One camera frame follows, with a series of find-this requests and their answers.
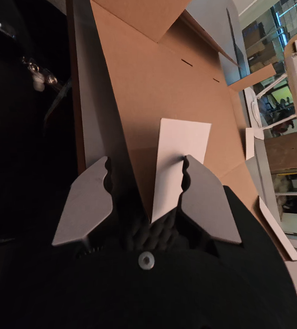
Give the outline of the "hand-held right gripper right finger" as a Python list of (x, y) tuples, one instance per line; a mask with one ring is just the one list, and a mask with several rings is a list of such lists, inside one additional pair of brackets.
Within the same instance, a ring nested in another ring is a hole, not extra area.
[(216, 175), (192, 155), (184, 156), (182, 173), (181, 213), (213, 239), (241, 244), (224, 187)]

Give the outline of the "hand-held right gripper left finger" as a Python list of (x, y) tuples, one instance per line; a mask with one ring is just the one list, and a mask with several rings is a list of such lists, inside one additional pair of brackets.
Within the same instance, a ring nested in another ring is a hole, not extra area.
[(111, 159), (103, 156), (72, 183), (52, 246), (73, 242), (90, 245), (89, 235), (113, 211)]

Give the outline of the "white and brown cardboard box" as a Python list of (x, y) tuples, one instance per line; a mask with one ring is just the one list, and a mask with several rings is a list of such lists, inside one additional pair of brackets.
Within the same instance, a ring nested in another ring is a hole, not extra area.
[(162, 156), (179, 178), (162, 187), (182, 192), (187, 154), (229, 186), (249, 211), (258, 196), (246, 166), (245, 123), (238, 92), (224, 77), (217, 50), (183, 22), (185, 1), (66, 1), (72, 51), (80, 170), (103, 153), (114, 166), (118, 200), (135, 190), (153, 227)]

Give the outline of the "brown cardboard carton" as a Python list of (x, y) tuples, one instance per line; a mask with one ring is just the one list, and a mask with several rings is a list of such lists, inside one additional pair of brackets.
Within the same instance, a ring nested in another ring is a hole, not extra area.
[(297, 132), (264, 140), (272, 174), (297, 169)]

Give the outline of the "white rounded board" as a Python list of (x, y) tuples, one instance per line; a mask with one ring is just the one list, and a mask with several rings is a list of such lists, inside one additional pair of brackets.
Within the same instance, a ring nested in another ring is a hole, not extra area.
[(262, 128), (261, 116), (258, 108), (256, 94), (254, 93), (251, 87), (245, 88), (243, 92), (246, 101), (250, 128), (253, 128), (255, 138), (264, 140), (264, 131)]

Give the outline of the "shiny metal clip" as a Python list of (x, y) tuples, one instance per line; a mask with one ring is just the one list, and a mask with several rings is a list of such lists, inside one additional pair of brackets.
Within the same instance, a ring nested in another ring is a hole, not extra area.
[(22, 57), (22, 63), (31, 74), (35, 91), (43, 92), (45, 87), (50, 87), (57, 92), (60, 91), (61, 85), (59, 80), (48, 69), (38, 65), (33, 58), (27, 58), (25, 56)]

